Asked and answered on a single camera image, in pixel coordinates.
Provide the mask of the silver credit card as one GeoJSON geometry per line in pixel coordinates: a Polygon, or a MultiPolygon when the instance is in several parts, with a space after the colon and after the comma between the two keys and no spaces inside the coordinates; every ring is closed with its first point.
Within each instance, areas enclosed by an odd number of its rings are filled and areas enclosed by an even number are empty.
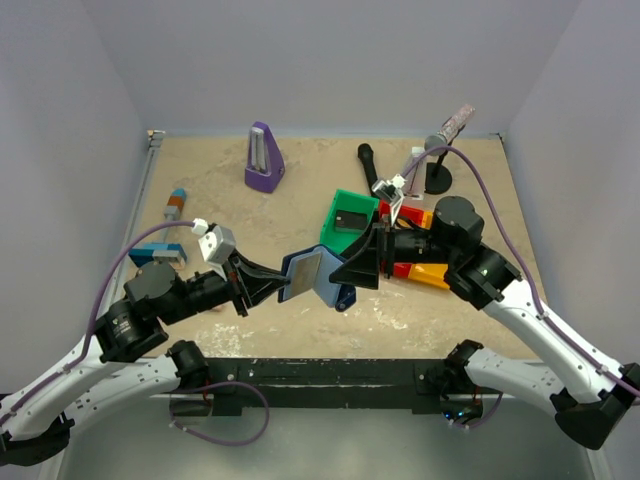
{"type": "Polygon", "coordinates": [[[309,252],[294,257],[289,264],[288,297],[293,298],[314,287],[322,254],[309,252]]]}

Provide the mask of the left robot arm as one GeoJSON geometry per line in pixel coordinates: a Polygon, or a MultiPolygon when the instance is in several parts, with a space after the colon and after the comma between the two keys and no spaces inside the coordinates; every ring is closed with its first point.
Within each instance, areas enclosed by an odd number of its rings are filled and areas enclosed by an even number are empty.
{"type": "Polygon", "coordinates": [[[1,400],[1,463],[33,466],[64,450],[75,427],[87,425],[136,396],[203,387],[208,363],[192,341],[144,362],[164,343],[167,325],[232,303],[247,315],[288,285],[286,277],[238,253],[223,265],[184,280],[167,262],[139,268],[124,296],[94,323],[90,334],[31,385],[1,400]]]}

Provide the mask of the blue card holder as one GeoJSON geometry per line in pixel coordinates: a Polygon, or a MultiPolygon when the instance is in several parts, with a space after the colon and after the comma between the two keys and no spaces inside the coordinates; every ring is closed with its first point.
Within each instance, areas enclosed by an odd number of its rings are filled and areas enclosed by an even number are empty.
{"type": "Polygon", "coordinates": [[[288,297],[290,283],[288,271],[291,260],[296,256],[309,252],[320,252],[322,257],[314,287],[308,291],[313,291],[329,308],[333,308],[340,313],[346,312],[356,303],[356,288],[353,286],[332,283],[329,280],[329,275],[343,265],[345,260],[340,255],[321,244],[299,252],[291,253],[282,259],[281,273],[286,277],[288,285],[278,292],[278,302],[284,303],[292,299],[288,297]]]}

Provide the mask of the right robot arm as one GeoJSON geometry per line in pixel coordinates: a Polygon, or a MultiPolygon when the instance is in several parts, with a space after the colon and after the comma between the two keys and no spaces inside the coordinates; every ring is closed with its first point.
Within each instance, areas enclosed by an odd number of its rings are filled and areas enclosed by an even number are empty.
{"type": "Polygon", "coordinates": [[[571,440],[600,449],[638,398],[638,364],[623,365],[581,337],[540,300],[534,282],[483,243],[483,229],[471,202],[444,197],[427,229],[371,223],[330,279],[375,289],[395,260],[446,265],[449,290],[509,329],[541,361],[526,365],[465,340],[447,357],[449,369],[476,386],[538,407],[571,440]]]}

